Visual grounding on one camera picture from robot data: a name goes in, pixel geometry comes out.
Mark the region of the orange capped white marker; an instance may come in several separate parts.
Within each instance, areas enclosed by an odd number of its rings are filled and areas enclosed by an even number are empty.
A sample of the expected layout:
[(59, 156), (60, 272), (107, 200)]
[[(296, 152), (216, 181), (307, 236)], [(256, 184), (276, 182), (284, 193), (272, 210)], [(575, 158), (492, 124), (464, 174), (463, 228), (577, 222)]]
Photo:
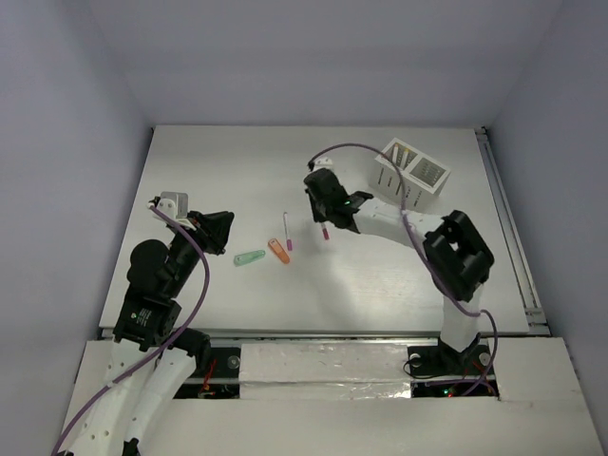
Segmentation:
[(404, 156), (404, 150), (399, 144), (395, 144), (392, 148), (391, 159), (397, 165), (400, 166)]

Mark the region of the yellow capped white marker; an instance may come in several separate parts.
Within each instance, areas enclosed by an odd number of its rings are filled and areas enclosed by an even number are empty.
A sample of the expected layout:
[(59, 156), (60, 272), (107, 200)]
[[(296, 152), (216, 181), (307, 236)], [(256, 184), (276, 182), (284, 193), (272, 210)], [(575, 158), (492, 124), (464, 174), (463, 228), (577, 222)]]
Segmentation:
[(402, 157), (401, 157), (401, 168), (405, 169), (408, 167), (409, 163), (413, 160), (414, 155), (413, 155), (413, 151), (409, 148), (404, 148), (403, 152), (402, 152)]

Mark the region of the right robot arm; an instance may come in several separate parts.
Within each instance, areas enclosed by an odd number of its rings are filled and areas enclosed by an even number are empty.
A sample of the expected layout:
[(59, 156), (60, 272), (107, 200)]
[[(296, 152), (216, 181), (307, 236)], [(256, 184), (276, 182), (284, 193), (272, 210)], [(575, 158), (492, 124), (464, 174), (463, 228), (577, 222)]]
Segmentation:
[(443, 323), (436, 345), (409, 349), (409, 374), (416, 379), (464, 375), (481, 338), (480, 300), (494, 265), (470, 218), (458, 210), (440, 217), (403, 210), (367, 192), (350, 194), (328, 168), (311, 172), (304, 185), (316, 222), (387, 239), (422, 256), (443, 295)]

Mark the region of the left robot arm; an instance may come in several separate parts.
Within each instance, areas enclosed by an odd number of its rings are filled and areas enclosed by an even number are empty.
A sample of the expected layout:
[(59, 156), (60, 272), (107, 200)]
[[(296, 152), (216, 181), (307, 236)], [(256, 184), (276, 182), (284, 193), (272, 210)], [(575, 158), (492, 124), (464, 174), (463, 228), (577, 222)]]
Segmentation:
[(177, 323), (177, 296), (208, 255), (224, 254), (235, 216), (190, 211), (178, 218), (148, 207), (174, 237), (133, 249), (104, 384), (66, 425), (55, 455), (141, 454), (184, 381), (213, 368), (209, 336)]

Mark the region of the pink capped white marker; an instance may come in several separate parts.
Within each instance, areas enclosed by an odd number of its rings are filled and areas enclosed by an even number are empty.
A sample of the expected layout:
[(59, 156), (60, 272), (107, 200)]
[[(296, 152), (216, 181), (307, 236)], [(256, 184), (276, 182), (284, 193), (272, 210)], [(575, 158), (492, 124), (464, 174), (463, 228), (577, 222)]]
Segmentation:
[(321, 226), (321, 231), (322, 231), (322, 234), (323, 234), (323, 238), (326, 241), (330, 240), (330, 234), (329, 234), (329, 230), (328, 230), (328, 228), (326, 226), (326, 223), (325, 222), (321, 222), (320, 226)]

